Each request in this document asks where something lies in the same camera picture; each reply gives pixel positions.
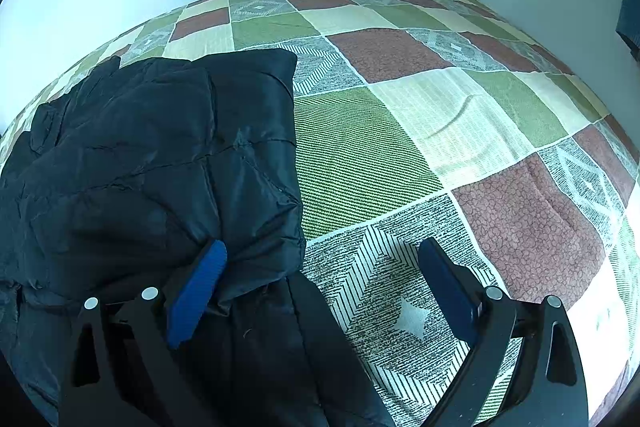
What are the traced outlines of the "black quilted puffer jacket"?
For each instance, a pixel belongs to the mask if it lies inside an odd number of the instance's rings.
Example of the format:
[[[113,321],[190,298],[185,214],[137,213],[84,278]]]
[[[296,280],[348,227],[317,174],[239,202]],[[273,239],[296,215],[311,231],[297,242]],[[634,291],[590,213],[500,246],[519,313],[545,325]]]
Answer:
[[[302,271],[284,49],[111,58],[41,105],[1,173],[6,426],[387,426]],[[190,340],[164,287],[219,239]]]

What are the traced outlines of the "blue curtain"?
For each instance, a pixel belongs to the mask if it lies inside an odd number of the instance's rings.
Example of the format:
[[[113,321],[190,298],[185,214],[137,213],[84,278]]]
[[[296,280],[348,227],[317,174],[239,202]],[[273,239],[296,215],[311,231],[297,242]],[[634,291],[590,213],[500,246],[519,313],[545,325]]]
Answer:
[[[640,0],[622,0],[616,32],[629,48],[631,56],[639,61]]]

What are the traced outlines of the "checkered green brown bedspread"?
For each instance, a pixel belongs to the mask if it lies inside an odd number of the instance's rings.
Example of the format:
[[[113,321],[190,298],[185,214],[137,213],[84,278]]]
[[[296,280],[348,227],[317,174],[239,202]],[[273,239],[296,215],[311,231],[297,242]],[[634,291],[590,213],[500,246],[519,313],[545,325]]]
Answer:
[[[623,424],[639,367],[639,153],[562,61],[478,0],[198,0],[105,43],[1,140],[111,58],[284,49],[305,277],[387,426]],[[480,282],[474,347],[420,271],[434,237]]]

